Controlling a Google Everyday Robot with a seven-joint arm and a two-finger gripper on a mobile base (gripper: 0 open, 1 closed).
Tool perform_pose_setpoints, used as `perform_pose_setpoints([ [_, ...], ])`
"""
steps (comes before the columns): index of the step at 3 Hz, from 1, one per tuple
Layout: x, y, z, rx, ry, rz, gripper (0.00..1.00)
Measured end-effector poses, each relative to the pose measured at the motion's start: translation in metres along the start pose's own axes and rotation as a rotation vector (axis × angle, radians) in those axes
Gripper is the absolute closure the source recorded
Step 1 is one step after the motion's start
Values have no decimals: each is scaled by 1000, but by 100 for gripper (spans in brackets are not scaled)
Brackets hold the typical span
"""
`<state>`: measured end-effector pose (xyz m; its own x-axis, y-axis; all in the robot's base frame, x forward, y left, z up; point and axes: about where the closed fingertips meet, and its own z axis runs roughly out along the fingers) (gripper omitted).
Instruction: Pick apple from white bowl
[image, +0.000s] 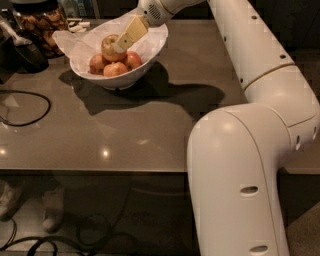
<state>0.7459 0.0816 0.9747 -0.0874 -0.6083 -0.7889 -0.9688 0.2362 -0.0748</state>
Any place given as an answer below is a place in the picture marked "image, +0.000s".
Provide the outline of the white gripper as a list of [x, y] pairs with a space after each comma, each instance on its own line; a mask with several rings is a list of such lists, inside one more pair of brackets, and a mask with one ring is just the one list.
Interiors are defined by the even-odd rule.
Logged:
[[137, 14], [112, 44], [116, 53], [126, 52], [147, 34], [149, 26], [161, 26], [173, 17], [161, 0], [139, 0]]

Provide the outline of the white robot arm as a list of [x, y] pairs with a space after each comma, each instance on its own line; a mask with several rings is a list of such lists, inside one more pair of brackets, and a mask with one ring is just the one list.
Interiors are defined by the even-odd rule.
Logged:
[[245, 103], [192, 129], [187, 171], [201, 256], [290, 256], [277, 189], [284, 162], [319, 132], [318, 100], [249, 0], [139, 0], [115, 43], [129, 48], [185, 7], [208, 2]]

